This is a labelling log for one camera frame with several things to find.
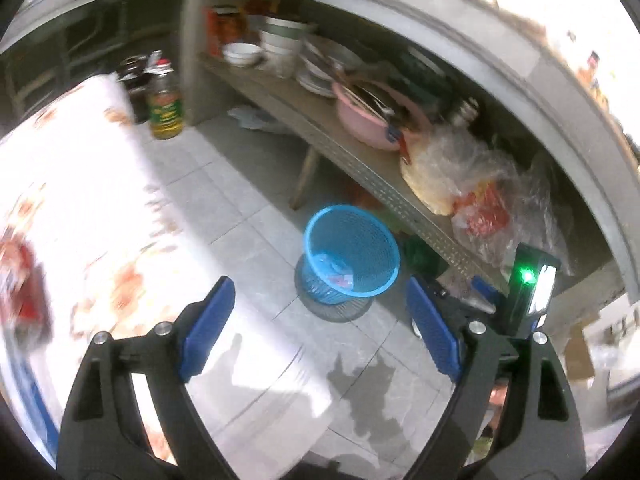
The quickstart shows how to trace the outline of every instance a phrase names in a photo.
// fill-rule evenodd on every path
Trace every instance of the oil bottle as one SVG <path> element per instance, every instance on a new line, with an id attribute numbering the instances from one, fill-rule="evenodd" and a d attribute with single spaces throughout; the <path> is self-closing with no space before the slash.
<path id="1" fill-rule="evenodd" d="M 160 59 L 150 71 L 149 125 L 156 139 L 171 139 L 182 131 L 182 98 L 174 69 Z"/>

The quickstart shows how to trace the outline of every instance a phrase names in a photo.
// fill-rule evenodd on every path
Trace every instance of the shelf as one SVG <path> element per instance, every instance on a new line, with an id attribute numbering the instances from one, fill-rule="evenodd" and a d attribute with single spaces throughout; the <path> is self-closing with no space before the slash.
<path id="1" fill-rule="evenodd" d="M 400 174 L 397 153 L 375 150 L 347 133 L 336 116 L 333 100 L 311 94 L 293 79 L 229 67 L 207 54 L 201 54 L 199 61 L 366 188 L 464 276 L 482 276 L 506 290 L 498 269 L 455 241 L 450 218 L 434 215 L 413 194 Z"/>

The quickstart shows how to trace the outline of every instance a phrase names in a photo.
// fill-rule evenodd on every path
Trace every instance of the green light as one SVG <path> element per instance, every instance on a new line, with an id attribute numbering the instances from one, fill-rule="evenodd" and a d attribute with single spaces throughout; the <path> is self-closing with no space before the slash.
<path id="1" fill-rule="evenodd" d="M 536 282 L 536 274 L 531 269 L 522 269 L 520 271 L 520 276 L 522 277 L 523 283 L 535 283 Z"/>

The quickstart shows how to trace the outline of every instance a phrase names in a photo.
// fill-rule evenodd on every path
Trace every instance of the blue mesh basket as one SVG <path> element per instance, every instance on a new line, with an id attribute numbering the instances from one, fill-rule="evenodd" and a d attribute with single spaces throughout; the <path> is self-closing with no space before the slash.
<path id="1" fill-rule="evenodd" d="M 315 301 L 339 304 L 376 296 L 393 284 L 399 269 L 393 235 L 362 209 L 330 206 L 306 226 L 302 285 Z"/>

